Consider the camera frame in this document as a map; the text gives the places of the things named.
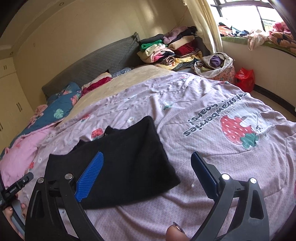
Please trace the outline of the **left hand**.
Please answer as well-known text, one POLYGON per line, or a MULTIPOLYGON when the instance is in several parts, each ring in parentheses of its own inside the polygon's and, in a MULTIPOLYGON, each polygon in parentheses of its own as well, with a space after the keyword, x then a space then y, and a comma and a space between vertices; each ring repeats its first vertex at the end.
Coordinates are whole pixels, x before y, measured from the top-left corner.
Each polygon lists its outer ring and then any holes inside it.
MULTIPOLYGON (((24 203, 21 203, 21 214, 22 216, 25 218, 26 217, 26 213, 27 213, 27 207, 24 203)), ((12 207, 7 207, 4 211, 3 211, 4 216, 6 217, 6 219, 8 220, 9 224, 13 227, 13 229, 16 230, 15 225, 12 222, 12 216, 13 216, 13 209, 12 207)))

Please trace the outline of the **right hand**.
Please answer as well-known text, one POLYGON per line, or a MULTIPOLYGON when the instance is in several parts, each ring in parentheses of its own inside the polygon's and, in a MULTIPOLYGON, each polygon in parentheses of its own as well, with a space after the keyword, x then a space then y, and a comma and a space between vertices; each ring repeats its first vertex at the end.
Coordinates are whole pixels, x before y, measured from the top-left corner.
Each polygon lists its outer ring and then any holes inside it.
POLYGON ((184 233, 184 230, 176 223, 173 222, 166 230, 166 241, 189 241, 190 239, 184 233))

